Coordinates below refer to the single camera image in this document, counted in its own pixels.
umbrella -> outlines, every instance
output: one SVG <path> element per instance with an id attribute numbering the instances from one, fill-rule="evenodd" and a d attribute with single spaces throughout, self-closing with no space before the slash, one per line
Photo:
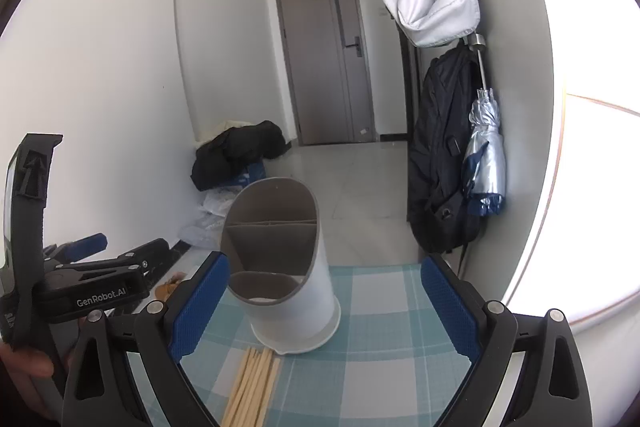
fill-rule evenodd
<path id="1" fill-rule="evenodd" d="M 478 52 L 482 89 L 472 104 L 469 121 L 471 138 L 466 147 L 462 168 L 463 192 L 468 200 L 467 212 L 476 216 L 500 214 L 506 191 L 506 161 L 500 135 L 500 110 L 494 90 L 487 89 L 481 49 L 482 35 L 469 35 L 469 48 Z"/>

blue gripper pad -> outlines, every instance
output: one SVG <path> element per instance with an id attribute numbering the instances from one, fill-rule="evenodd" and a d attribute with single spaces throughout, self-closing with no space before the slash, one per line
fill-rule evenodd
<path id="1" fill-rule="evenodd" d="M 453 347 L 460 355 L 465 355 L 471 363 L 474 363 L 480 356 L 480 344 L 478 343 L 478 326 L 473 315 L 466 309 L 458 293 L 429 256 L 422 261 L 420 278 L 422 287 L 427 292 Z"/>
<path id="2" fill-rule="evenodd" d="M 178 285 L 167 301 L 171 309 L 176 300 L 174 297 L 180 298 L 179 290 L 188 291 L 193 287 L 191 295 L 187 297 L 173 320 L 168 350 L 176 363 L 180 362 L 183 356 L 195 351 L 211 320 L 211 315 L 225 292 L 230 275 L 229 261 L 226 256 L 219 252 L 212 252 L 193 278 Z"/>
<path id="3" fill-rule="evenodd" d="M 103 233 L 94 233 L 84 239 L 78 239 L 65 246 L 64 256 L 68 263 L 75 263 L 107 248 L 107 237 Z"/>

hand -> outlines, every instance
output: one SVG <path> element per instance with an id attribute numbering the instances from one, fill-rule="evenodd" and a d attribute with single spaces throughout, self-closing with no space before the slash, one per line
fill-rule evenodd
<path id="1" fill-rule="evenodd" d="M 49 357 L 31 347 L 13 351 L 8 344 L 0 343 L 0 359 L 25 404 L 44 418 L 52 419 L 30 378 L 50 378 L 53 375 L 53 362 Z"/>

blue checkered tablecloth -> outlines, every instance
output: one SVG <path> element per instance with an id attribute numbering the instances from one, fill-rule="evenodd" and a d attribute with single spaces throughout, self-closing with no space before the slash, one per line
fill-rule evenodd
<path id="1" fill-rule="evenodd" d="M 420 283 L 420 266 L 332 267 L 342 319 L 319 349 L 283 357 L 266 427 L 429 427 L 470 367 L 454 350 Z M 222 421 L 242 352 L 262 347 L 228 291 L 182 368 Z M 168 425 L 131 355 L 155 426 Z"/>

baseboard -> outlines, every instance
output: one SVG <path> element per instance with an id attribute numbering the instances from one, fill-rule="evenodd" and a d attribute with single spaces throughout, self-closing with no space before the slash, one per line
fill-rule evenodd
<path id="1" fill-rule="evenodd" d="M 397 134 L 381 134 L 381 142 L 406 142 L 406 133 L 399 132 Z"/>

